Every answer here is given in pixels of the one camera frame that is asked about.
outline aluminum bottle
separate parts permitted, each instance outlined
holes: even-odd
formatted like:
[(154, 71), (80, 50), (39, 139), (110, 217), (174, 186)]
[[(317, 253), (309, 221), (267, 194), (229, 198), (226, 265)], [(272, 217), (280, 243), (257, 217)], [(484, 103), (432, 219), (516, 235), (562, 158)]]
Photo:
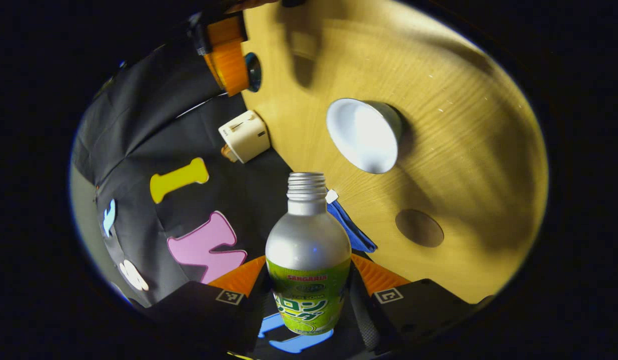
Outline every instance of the aluminum bottle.
[(351, 244), (327, 212), (323, 173), (289, 176), (288, 212), (267, 239), (267, 269), (284, 325), (300, 335), (326, 333), (338, 322)]

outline table surface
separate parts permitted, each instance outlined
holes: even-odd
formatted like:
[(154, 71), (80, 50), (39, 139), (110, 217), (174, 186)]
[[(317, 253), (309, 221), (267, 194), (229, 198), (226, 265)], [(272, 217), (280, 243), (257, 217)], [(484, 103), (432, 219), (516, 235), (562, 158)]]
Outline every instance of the table surface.
[[(378, 245), (371, 259), (470, 303), (498, 292), (533, 246), (548, 184), (542, 132), (510, 76), (398, 2), (267, 4), (246, 10), (245, 22), (243, 52), (256, 53), (263, 73), (260, 91), (243, 91), (247, 108), (293, 171), (325, 173)], [(408, 122), (391, 171), (360, 171), (332, 143), (326, 110), (345, 97), (386, 102)], [(408, 209), (440, 225), (438, 246), (427, 243), (425, 221), (407, 217), (408, 234), (398, 230)]]

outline blue towel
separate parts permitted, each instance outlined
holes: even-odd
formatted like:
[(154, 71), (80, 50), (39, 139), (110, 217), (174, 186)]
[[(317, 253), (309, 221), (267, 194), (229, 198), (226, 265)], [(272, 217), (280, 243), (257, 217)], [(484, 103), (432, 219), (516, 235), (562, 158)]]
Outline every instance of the blue towel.
[(372, 253), (378, 248), (362, 230), (355, 226), (351, 218), (348, 217), (347, 212), (345, 212), (342, 205), (340, 205), (337, 200), (327, 205), (327, 211), (338, 219), (342, 227), (347, 231), (352, 249)]

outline bottle neck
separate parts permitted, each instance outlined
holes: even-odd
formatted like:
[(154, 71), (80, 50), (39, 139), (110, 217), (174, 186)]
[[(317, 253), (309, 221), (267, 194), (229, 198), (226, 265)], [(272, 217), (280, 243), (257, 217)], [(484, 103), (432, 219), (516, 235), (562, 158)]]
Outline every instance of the bottle neck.
[(294, 172), (289, 175), (288, 213), (317, 215), (327, 212), (327, 187), (320, 172)]

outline bottle label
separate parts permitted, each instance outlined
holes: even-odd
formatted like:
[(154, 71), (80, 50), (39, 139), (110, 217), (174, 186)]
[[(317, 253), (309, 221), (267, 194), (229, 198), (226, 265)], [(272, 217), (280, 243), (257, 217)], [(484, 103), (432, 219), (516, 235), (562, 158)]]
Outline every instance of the bottle label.
[(273, 295), (284, 325), (300, 335), (320, 335), (336, 326), (344, 304), (351, 259), (328, 269), (299, 271), (267, 259)]

